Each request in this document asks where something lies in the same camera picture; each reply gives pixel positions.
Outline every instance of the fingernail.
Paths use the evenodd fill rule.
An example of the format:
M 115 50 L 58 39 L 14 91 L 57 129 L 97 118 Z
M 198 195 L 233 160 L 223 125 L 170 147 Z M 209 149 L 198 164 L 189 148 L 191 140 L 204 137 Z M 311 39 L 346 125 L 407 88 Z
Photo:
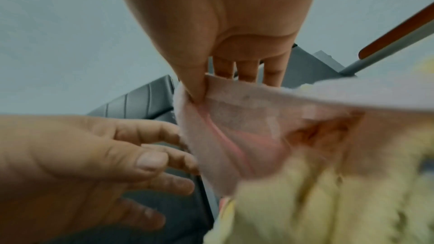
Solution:
M 167 154 L 164 153 L 144 153 L 142 154 L 136 162 L 136 167 L 139 169 L 160 169 L 166 166 L 167 161 L 169 160 Z

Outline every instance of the hand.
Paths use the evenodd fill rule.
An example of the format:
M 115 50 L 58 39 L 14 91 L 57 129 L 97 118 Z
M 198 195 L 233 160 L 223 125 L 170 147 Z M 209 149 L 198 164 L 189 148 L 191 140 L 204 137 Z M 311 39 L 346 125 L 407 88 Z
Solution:
M 0 116 L 0 243 L 37 243 L 97 225 L 156 230 L 162 214 L 121 198 L 150 189 L 189 195 L 198 174 L 176 125 L 96 117 Z
M 157 50 L 196 102 L 206 91 L 208 57 L 215 74 L 280 86 L 291 47 L 312 0 L 126 0 Z

